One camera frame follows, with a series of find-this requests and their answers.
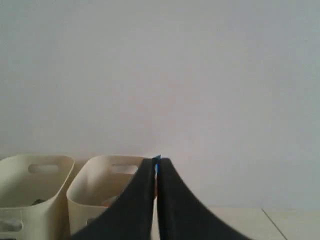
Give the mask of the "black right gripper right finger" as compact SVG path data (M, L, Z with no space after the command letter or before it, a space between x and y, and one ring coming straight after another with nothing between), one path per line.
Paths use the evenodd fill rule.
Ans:
M249 239L197 199L169 158L158 163L157 217L161 240Z

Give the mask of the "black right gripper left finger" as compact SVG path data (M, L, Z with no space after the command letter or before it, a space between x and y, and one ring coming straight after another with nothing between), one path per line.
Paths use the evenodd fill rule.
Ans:
M150 240L155 199L155 158L145 158L117 200L72 240Z

